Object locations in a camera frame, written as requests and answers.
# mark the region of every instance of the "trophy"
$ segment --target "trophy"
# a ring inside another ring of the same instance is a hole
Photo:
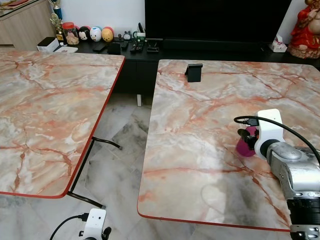
[[[60,8],[60,0],[48,0],[48,1],[53,6],[54,13],[57,14],[59,19],[62,19],[62,12],[61,12],[61,8]]]
[[[54,25],[56,30],[56,38],[59,42],[64,41],[64,35],[62,32],[62,20],[58,17],[57,14],[52,13],[50,18],[51,23]]]

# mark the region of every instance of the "white toy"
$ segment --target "white toy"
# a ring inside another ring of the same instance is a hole
[[[94,26],[90,30],[90,37],[93,41],[99,42],[102,38],[102,30],[98,26]]]

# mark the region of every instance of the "tissue box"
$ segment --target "tissue box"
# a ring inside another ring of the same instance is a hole
[[[274,40],[273,43],[269,45],[269,48],[275,53],[285,53],[288,47],[283,42],[280,43]]]
[[[53,52],[59,47],[58,39],[55,37],[46,37],[41,42],[38,43],[36,48],[40,52]]]

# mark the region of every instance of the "marble table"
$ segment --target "marble table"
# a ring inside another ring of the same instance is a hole
[[[115,55],[0,54],[0,194],[66,195],[123,63]]]
[[[188,83],[188,64],[203,64]],[[137,203],[142,217],[289,232],[290,213],[265,160],[236,151],[233,118],[279,109],[320,148],[320,72],[285,63],[161,60]],[[303,146],[285,132],[289,144]]]

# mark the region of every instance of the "black tv cabinet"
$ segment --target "black tv cabinet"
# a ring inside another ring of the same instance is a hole
[[[96,42],[81,41],[76,47],[77,53],[96,54],[93,51]],[[275,53],[267,46],[258,52],[235,51],[201,51],[201,50],[160,50],[159,53],[147,53],[147,47],[142,52],[131,53],[131,42],[126,50],[121,51],[125,56],[125,63],[114,87],[115,93],[141,94],[152,96],[154,94],[158,63],[161,59],[185,60],[217,60],[241,62],[271,62],[289,64],[307,64],[320,71],[320,59],[301,59],[288,52]],[[100,54],[108,54],[107,49]]]

